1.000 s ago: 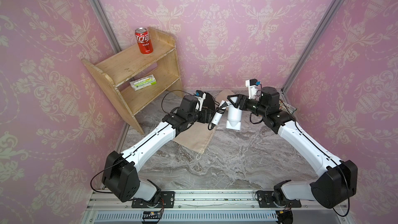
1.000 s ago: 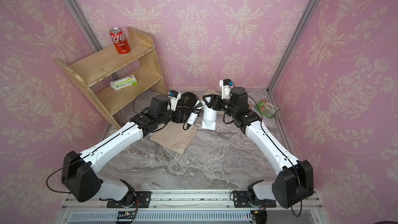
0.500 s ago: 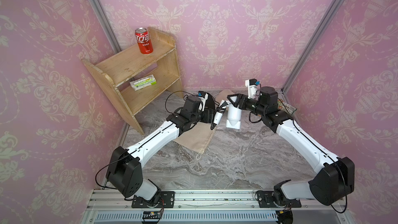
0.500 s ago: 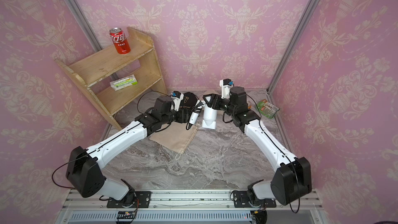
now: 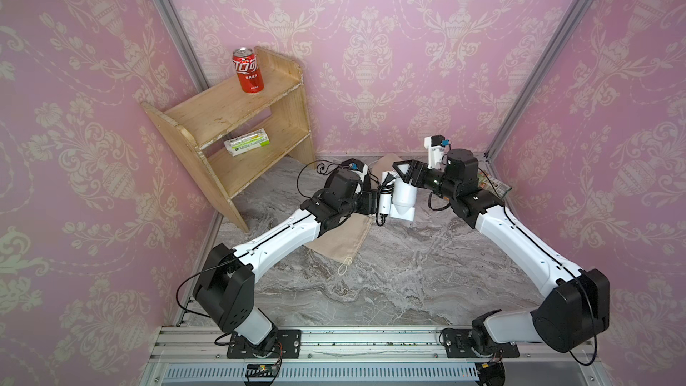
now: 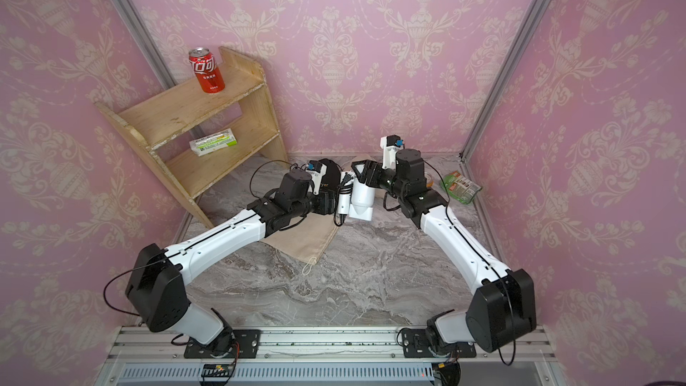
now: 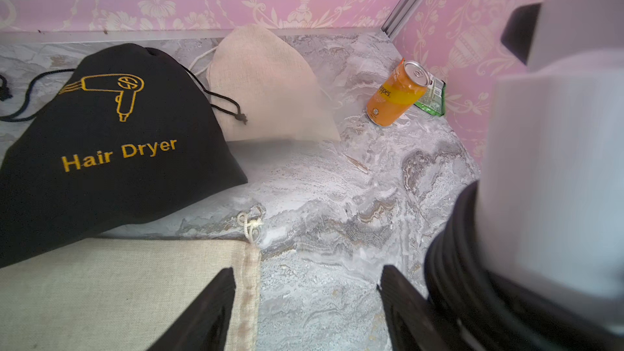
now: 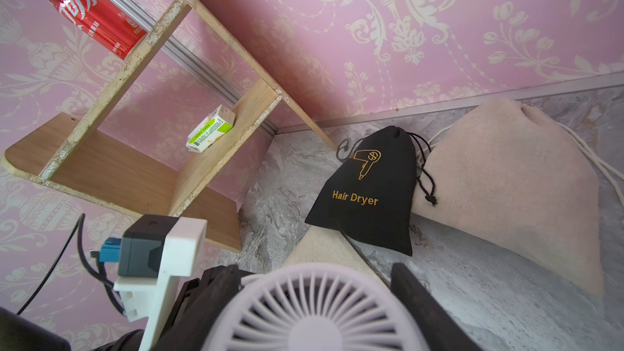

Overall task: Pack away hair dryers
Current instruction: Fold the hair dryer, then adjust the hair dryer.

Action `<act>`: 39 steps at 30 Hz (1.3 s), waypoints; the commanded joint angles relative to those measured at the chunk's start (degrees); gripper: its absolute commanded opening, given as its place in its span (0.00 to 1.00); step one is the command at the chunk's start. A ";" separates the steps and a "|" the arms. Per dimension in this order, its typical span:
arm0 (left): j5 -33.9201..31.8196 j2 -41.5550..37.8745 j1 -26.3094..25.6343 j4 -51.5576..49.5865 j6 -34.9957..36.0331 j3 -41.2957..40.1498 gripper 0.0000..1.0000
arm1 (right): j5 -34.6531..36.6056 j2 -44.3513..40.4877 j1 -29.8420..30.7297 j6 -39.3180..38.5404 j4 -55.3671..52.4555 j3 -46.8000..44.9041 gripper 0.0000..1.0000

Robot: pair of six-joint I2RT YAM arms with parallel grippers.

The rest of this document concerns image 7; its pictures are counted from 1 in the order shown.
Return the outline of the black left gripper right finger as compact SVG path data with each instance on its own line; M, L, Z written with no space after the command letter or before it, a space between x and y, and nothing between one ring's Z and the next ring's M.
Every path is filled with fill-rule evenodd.
M394 350L462 350L458 329L443 317L393 265L377 286Z

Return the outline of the white hair dryer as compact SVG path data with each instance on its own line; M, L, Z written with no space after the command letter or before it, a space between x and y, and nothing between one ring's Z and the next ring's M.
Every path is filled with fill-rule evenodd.
M497 81L481 176L425 265L469 345L622 349L622 114L621 50Z

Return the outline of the beige hair dryer bag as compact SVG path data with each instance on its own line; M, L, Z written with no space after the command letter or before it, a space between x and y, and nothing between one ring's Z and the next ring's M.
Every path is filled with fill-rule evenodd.
M341 139L315 73L276 34L249 24L211 52L206 82L226 141Z

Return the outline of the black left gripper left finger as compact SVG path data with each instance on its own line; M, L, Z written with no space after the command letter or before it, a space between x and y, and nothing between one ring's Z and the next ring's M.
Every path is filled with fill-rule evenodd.
M149 351L224 351L235 295L234 271L224 268Z

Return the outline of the black drawstring bag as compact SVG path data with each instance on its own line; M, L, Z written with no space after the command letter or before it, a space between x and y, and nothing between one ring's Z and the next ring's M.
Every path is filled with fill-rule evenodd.
M84 58L6 151L1 265L245 184L210 96L162 50L128 43Z

